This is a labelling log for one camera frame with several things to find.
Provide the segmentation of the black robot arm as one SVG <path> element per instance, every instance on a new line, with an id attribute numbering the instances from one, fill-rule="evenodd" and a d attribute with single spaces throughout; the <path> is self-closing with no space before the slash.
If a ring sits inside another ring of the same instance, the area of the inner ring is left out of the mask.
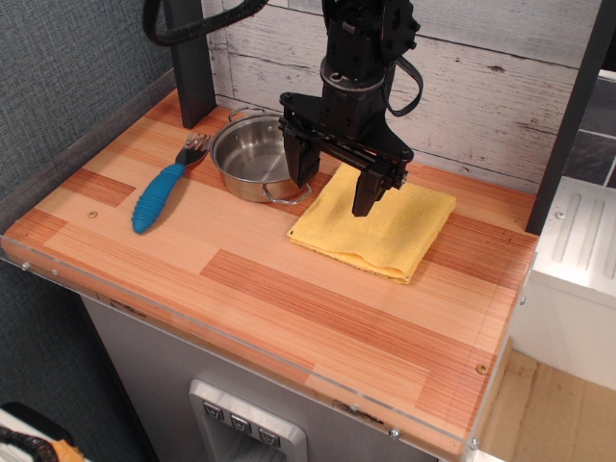
<path id="1" fill-rule="evenodd" d="M 318 172 L 323 153 L 358 169 L 352 213 L 365 217 L 387 190 L 405 183 L 414 157 L 386 115 L 405 116 L 419 105 L 414 98 L 395 110 L 390 94 L 397 69 L 424 83 L 403 57 L 416 47 L 420 25 L 408 1 L 325 1 L 322 10 L 327 48 L 321 95 L 280 96 L 288 170 L 303 187 Z"/>

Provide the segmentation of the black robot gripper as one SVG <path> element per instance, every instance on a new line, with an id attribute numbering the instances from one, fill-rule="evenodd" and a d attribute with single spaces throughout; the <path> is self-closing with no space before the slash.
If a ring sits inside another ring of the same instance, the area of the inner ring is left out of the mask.
<path id="1" fill-rule="evenodd" d="M 386 190 L 405 183 L 406 166 L 413 151 L 385 121 L 385 113 L 404 116 L 389 98 L 396 68 L 381 68 L 363 79 L 350 79 L 338 69 L 323 65 L 320 96 L 284 92 L 279 127 L 290 178 L 298 187 L 319 171 L 321 153 L 329 154 L 360 171 L 352 213 L 366 217 Z"/>

